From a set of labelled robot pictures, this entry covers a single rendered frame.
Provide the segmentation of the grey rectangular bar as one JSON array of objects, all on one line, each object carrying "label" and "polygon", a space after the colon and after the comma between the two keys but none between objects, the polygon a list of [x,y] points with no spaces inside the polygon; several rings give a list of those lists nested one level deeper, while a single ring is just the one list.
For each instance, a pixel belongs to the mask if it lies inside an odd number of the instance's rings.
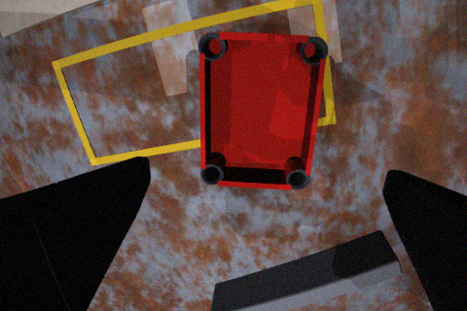
[{"label": "grey rectangular bar", "polygon": [[402,275],[381,230],[214,285],[211,311],[289,311]]}]

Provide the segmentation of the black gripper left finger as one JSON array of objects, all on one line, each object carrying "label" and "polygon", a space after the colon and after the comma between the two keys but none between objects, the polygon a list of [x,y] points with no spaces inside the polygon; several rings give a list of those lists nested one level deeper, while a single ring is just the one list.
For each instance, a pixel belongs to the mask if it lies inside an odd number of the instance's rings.
[{"label": "black gripper left finger", "polygon": [[137,155],[0,198],[0,311],[87,311],[149,184]]}]

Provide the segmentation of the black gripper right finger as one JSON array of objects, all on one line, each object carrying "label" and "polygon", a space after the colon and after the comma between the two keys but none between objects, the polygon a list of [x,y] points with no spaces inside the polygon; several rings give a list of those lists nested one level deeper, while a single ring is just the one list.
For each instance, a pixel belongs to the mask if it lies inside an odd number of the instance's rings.
[{"label": "black gripper right finger", "polygon": [[467,195],[401,170],[382,195],[433,311],[467,311]]}]

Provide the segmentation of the yellow rectangular frame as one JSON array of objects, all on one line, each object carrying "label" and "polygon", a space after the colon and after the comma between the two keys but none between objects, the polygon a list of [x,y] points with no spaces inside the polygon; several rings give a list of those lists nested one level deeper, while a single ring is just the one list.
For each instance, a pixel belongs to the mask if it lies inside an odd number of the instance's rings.
[{"label": "yellow rectangular frame", "polygon": [[[94,48],[73,55],[67,55],[67,57],[60,58],[58,61],[52,62],[54,64],[54,72],[59,86],[61,86],[63,97],[67,102],[67,108],[69,108],[71,116],[73,116],[73,122],[77,125],[78,135],[81,137],[83,145],[85,145],[87,156],[89,156],[90,164],[96,166],[96,164],[104,164],[110,162],[118,162],[118,160],[124,160],[132,158],[133,156],[158,156],[166,155],[166,153],[174,153],[180,151],[187,151],[188,149],[201,148],[201,139],[186,141],[186,143],[178,143],[171,145],[163,145],[163,147],[155,147],[151,149],[143,149],[143,151],[136,152],[123,152],[117,153],[116,155],[105,155],[96,156],[93,148],[90,146],[90,141],[87,139],[86,130],[83,127],[81,120],[79,120],[79,113],[75,108],[73,97],[71,97],[69,86],[67,86],[66,79],[63,77],[62,69],[71,63],[77,63],[85,61],[85,59],[91,59],[100,57],[104,54],[113,53],[117,50],[123,50],[127,47],[139,46],[139,44],[153,42],[167,36],[174,36],[184,34],[184,32],[190,32],[198,30],[199,28],[214,26],[214,24],[221,24],[231,22],[231,20],[241,19],[245,17],[255,17],[265,15],[266,13],[276,11],[287,11],[287,9],[301,7],[301,5],[312,4],[312,15],[315,19],[316,36],[326,40],[326,22],[324,22],[324,9],[322,8],[322,0],[275,0],[269,1],[269,3],[261,5],[250,5],[250,7],[234,9],[234,11],[221,13],[220,15],[200,18],[196,20],[190,20],[190,22],[184,22],[175,24],[167,28],[161,28],[161,30],[147,32],[147,34],[141,34],[131,36],[131,38],[117,40],[117,42],[104,44],[104,46]],[[324,66],[324,102],[326,102],[326,114],[327,117],[318,118],[319,125],[335,124],[335,108],[334,108],[334,94],[332,93],[332,78],[331,78],[331,63],[330,63],[330,51],[326,58],[326,66]]]}]

